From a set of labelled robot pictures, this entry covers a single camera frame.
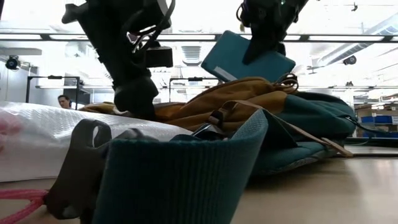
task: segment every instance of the pink rope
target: pink rope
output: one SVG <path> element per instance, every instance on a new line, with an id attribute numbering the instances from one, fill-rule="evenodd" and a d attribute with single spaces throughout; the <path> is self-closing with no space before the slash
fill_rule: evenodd
<path id="1" fill-rule="evenodd" d="M 36 211 L 44 204 L 43 197 L 47 195 L 46 190 L 0 190 L 0 199 L 25 199 L 30 200 L 24 209 L 0 220 L 0 224 L 14 224 Z"/>

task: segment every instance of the black robotic claw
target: black robotic claw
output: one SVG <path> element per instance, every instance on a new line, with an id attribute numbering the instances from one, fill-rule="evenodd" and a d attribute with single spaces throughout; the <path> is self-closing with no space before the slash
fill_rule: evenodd
<path id="1" fill-rule="evenodd" d="M 115 104 L 144 119 L 154 119 L 152 101 L 159 94 L 148 67 L 172 67 L 172 49 L 155 43 L 171 26 L 165 0 L 90 0 L 81 6 L 66 5 L 63 23 L 78 21 L 99 60 L 113 79 Z M 127 37 L 138 37 L 135 42 Z M 146 44 L 141 41 L 148 36 Z"/>
<path id="2" fill-rule="evenodd" d="M 299 19 L 308 0 L 244 0 L 239 16 L 251 28 L 252 39 L 243 63 L 248 65 L 268 50 L 286 55 L 282 41 L 287 29 Z"/>

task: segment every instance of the wooden tabletop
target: wooden tabletop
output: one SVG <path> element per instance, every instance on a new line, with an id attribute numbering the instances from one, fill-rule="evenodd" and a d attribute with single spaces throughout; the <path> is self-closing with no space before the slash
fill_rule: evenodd
<path id="1" fill-rule="evenodd" d="M 48 189 L 53 180 L 0 184 L 0 189 Z M 0 200 L 0 217 L 26 202 Z M 398 223 L 398 159 L 329 159 L 250 181 L 232 224 Z M 58 221 L 43 207 L 21 224 Z"/>

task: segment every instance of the blue bin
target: blue bin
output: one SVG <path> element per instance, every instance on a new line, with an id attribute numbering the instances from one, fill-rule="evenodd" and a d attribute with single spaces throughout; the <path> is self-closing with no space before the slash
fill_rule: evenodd
<path id="1" fill-rule="evenodd" d="M 388 115 L 380 115 L 380 116 L 365 116 L 361 118 L 362 123 L 384 123 L 384 124 L 392 124 L 392 117 Z"/>
<path id="2" fill-rule="evenodd" d="M 398 138 L 398 133 L 386 133 L 386 134 L 363 133 L 364 138 L 368 138 L 370 136 L 372 136 L 373 138 Z"/>

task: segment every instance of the backpack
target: backpack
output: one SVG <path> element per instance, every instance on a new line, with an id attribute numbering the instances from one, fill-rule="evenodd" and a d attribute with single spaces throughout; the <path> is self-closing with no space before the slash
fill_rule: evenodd
<path id="1" fill-rule="evenodd" d="M 233 105 L 259 108 L 229 102 L 218 111 L 228 115 Z M 223 141 L 185 134 L 169 142 L 112 140 L 93 222 L 231 223 L 250 175 L 292 169 L 329 151 L 315 141 L 289 142 L 283 123 L 259 108 Z M 279 139 L 269 134 L 280 134 Z M 272 142 L 283 144 L 270 147 Z"/>
<path id="2" fill-rule="evenodd" d="M 275 83 L 249 77 L 214 86 L 187 103 L 155 105 L 157 121 L 197 130 L 205 123 L 233 134 L 258 109 L 269 123 L 252 175 L 269 175 L 331 157 L 352 156 L 343 141 L 356 126 L 353 109 L 339 98 L 297 91 L 297 77 Z"/>

